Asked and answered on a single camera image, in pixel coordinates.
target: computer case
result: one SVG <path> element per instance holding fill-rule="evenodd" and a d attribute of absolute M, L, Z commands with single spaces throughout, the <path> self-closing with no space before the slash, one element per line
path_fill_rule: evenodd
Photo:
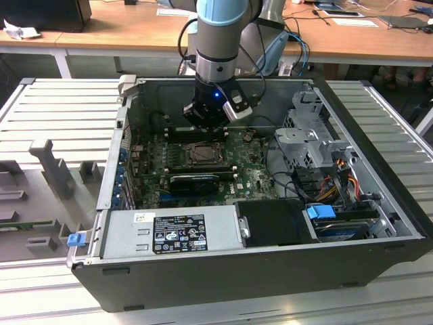
<path fill-rule="evenodd" d="M 79 33 L 91 17 L 89 0 L 14 0 L 2 1 L 3 19 L 19 27 L 35 27 L 38 30 L 60 30 Z"/>

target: metal bracket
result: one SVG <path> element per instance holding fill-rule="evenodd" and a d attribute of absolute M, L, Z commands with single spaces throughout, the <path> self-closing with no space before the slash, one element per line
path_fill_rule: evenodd
<path fill-rule="evenodd" d="M 137 91 L 136 80 L 137 75 L 135 74 L 124 74 L 120 76 L 119 84 L 117 85 L 119 96 L 126 97 L 132 93 L 135 93 Z"/>

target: motherboard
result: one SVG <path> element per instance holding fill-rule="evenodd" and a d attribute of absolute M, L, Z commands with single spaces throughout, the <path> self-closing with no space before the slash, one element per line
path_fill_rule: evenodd
<path fill-rule="evenodd" d="M 176 134 L 149 135 L 141 144 L 135 149 L 139 209 L 277 198 L 263 165 L 263 138 L 248 128 L 191 143 Z"/>

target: paper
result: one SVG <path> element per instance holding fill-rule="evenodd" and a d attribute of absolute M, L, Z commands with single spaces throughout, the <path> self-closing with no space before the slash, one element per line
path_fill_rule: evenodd
<path fill-rule="evenodd" d="M 340 26 L 379 27 L 371 20 L 345 18 L 332 18 L 332 20 Z"/>
<path fill-rule="evenodd" d="M 180 9 L 166 9 L 160 8 L 156 11 L 157 16 L 180 16 L 180 17 L 188 17 L 191 12 L 187 10 Z"/>
<path fill-rule="evenodd" d="M 22 39 L 41 36 L 41 34 L 39 34 L 33 27 L 21 28 L 10 24 L 6 20 L 3 21 L 5 23 L 5 28 L 3 28 L 3 31 L 5 31 L 6 34 L 13 39 L 18 39 L 21 41 Z"/>

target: blue latch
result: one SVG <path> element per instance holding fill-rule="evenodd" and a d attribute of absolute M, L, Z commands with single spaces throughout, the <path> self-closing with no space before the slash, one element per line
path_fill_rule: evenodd
<path fill-rule="evenodd" d="M 306 212 L 310 219 L 336 218 L 336 213 L 330 205 L 313 205 Z"/>
<path fill-rule="evenodd" d="M 86 246 L 86 234 L 71 234 L 68 237 L 69 247 Z"/>

